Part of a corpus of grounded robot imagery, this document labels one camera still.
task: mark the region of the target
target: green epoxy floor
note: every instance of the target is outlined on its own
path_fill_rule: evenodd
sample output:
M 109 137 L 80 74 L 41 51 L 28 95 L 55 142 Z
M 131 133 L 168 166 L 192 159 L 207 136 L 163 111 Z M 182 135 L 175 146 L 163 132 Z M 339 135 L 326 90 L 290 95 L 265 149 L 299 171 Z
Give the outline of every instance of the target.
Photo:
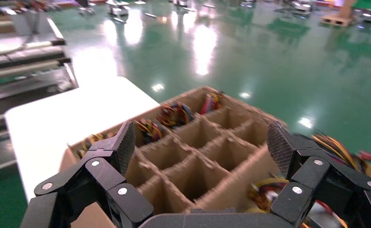
M 263 1 L 255 9 L 239 1 L 211 2 L 215 9 L 204 3 L 191 3 L 197 12 L 165 0 L 131 3 L 126 24 L 113 22 L 104 5 L 93 16 L 74 8 L 50 15 L 67 39 L 80 85 L 124 76 L 158 102 L 211 86 L 284 120 L 293 132 L 316 128 L 351 152 L 371 151 L 371 24 L 323 26 L 322 11 L 284 18 L 273 11 L 281 6 Z M 0 227 L 17 227 L 24 213 L 16 180 L 17 171 L 0 180 Z

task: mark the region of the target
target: cardboard box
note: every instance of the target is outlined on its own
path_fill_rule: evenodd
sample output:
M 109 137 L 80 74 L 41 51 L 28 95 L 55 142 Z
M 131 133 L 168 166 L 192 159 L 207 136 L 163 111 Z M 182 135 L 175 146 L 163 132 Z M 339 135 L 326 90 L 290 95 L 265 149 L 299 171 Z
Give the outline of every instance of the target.
M 189 213 L 193 208 L 235 207 L 243 212 L 252 204 L 246 193 L 250 184 L 279 172 L 266 146 L 267 126 L 279 120 L 227 95 L 222 97 L 220 109 L 198 114 L 206 94 L 212 92 L 216 90 L 202 87 L 164 102 L 182 102 L 195 119 L 175 130 L 165 128 L 159 141 L 144 145 L 141 132 L 136 132 L 136 148 L 125 177 L 153 205 L 155 215 Z M 131 120 L 155 119 L 161 109 Z M 102 133 L 114 135 L 120 126 Z M 80 142 L 72 145 L 73 150 L 79 148 Z M 67 149 L 61 170 L 78 159 Z M 113 227 L 96 204 L 72 223 L 72 227 L 95 226 Z

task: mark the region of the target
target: electrical cable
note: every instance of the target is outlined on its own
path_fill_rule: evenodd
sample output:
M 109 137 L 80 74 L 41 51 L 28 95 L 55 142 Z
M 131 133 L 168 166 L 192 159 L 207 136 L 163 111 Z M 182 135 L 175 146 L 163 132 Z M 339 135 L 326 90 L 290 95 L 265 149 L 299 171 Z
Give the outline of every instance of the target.
M 270 212 L 274 200 L 270 199 L 271 197 L 268 193 L 270 191 L 275 193 L 281 192 L 288 182 L 289 181 L 286 179 L 273 177 L 252 184 L 248 191 L 248 196 L 256 204 L 257 208 L 251 208 L 246 212 Z M 327 204 L 319 200 L 316 200 L 315 202 L 322 206 L 327 213 L 335 217 L 344 228 L 347 228 L 346 222 L 338 217 Z M 300 225 L 300 228 L 310 228 L 310 226 L 303 222 Z
M 193 120 L 191 109 L 181 102 L 164 104 L 159 116 L 159 122 L 171 129 L 188 124 Z
M 148 143 L 156 142 L 163 137 L 163 127 L 158 121 L 150 119 L 140 119 L 135 121 L 138 128 L 142 131 L 143 143 L 146 145 Z
M 336 151 L 332 146 L 330 146 L 329 144 L 327 144 L 323 140 L 319 139 L 317 136 L 313 135 L 313 139 L 317 144 L 319 144 L 320 146 L 325 147 L 329 152 L 333 152 L 336 156 L 338 156 L 343 161 L 344 164 L 348 165 L 347 160 L 341 155 L 341 153 Z
M 83 158 L 86 154 L 86 152 L 90 149 L 90 147 L 97 141 L 100 141 L 102 139 L 107 139 L 108 135 L 106 134 L 92 134 L 91 136 L 85 138 L 82 141 L 82 148 L 79 150 L 75 150 L 73 147 L 71 147 L 68 144 L 68 148 L 72 151 L 73 154 L 78 156 L 80 159 Z
M 206 94 L 206 101 L 202 107 L 202 110 L 200 111 L 200 114 L 206 114 L 210 111 L 219 109 L 221 107 L 220 99 L 222 96 L 222 91 Z
M 22 42 L 22 44 L 16 48 L 13 48 L 13 49 L 10 49 L 10 50 L 7 50 L 7 51 L 3 51 L 3 52 L 0 52 L 0 56 L 6 56 L 6 55 L 10 55 L 10 54 L 13 54 L 13 53 L 16 53 L 18 51 L 21 51 L 23 50 L 26 45 L 28 43 L 30 43 L 33 39 L 34 39 L 34 35 L 35 33 L 38 33 L 37 32 L 37 29 L 38 29 L 38 25 L 39 25 L 39 21 L 40 21 L 40 12 L 39 12 L 39 9 L 38 8 L 35 8 L 36 10 L 36 14 L 35 14 L 35 20 L 33 22 L 33 26 L 30 26 L 30 23 L 28 22 L 28 19 L 27 19 L 27 16 L 24 15 L 24 17 L 26 18 L 26 22 L 27 22 L 27 25 L 29 26 L 29 28 L 31 28 L 31 34 Z

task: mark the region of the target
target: white table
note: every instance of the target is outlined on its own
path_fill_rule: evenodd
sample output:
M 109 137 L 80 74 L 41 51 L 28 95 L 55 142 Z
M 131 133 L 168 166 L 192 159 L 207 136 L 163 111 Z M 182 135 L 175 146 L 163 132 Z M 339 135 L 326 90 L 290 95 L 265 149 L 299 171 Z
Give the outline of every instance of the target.
M 10 109 L 6 123 L 27 201 L 58 173 L 68 144 L 159 104 L 124 77 L 114 77 Z

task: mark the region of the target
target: wooden pallet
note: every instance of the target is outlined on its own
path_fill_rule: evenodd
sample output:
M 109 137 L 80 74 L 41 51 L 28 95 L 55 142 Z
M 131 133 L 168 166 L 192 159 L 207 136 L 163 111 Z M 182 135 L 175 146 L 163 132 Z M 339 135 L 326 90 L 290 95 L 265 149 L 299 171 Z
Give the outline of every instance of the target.
M 337 14 L 325 15 L 321 18 L 321 23 L 344 27 L 349 26 L 352 21 L 351 18 L 341 18 Z

